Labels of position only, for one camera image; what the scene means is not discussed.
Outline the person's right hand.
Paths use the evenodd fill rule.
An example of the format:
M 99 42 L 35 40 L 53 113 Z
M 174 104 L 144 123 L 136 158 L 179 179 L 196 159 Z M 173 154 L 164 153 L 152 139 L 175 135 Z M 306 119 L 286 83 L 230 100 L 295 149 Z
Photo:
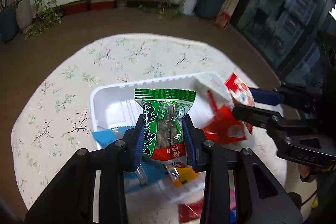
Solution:
M 302 182 L 312 182 L 317 176 L 318 169 L 311 166 L 299 164 L 298 172 Z

